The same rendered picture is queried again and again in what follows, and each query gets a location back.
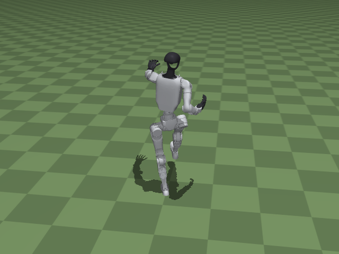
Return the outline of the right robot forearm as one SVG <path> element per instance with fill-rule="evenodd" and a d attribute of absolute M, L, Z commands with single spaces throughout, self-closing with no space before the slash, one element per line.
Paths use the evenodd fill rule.
<path fill-rule="evenodd" d="M 201 112 L 201 110 L 202 110 L 202 107 L 200 107 L 200 108 L 197 108 L 197 105 L 194 107 L 194 106 L 192 106 L 191 104 L 190 104 L 190 115 L 197 115 L 198 113 L 200 113 Z"/>

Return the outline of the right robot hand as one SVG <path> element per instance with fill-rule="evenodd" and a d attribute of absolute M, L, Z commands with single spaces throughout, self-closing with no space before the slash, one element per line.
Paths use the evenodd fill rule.
<path fill-rule="evenodd" d="M 203 95 L 203 99 L 202 99 L 202 102 L 200 104 L 197 105 L 197 108 L 200 108 L 202 107 L 202 110 L 206 104 L 206 100 L 207 100 L 207 97 L 205 95 Z"/>

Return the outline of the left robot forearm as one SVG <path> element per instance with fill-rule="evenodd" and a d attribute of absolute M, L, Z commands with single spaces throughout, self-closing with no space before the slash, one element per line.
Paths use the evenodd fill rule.
<path fill-rule="evenodd" d="M 147 77 L 148 76 L 148 74 L 150 73 L 150 71 L 152 71 L 152 70 L 147 70 L 147 71 L 145 71 L 145 77 Z"/>

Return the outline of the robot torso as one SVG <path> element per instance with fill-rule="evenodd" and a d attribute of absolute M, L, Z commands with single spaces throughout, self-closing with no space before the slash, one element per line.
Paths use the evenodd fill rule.
<path fill-rule="evenodd" d="M 177 78 L 168 79 L 160 73 L 156 79 L 156 103 L 158 109 L 164 111 L 160 117 L 163 131 L 172 131 L 178 128 L 177 117 L 173 113 L 181 102 L 183 88 L 181 87 L 180 75 Z"/>

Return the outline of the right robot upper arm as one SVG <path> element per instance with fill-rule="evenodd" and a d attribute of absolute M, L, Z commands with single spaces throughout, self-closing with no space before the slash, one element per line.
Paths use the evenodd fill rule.
<path fill-rule="evenodd" d="M 183 101 L 184 105 L 182 106 L 182 111 L 184 113 L 190 113 L 190 102 L 192 98 L 192 84 L 185 79 L 181 79 L 181 87 L 184 89 L 183 91 Z"/>

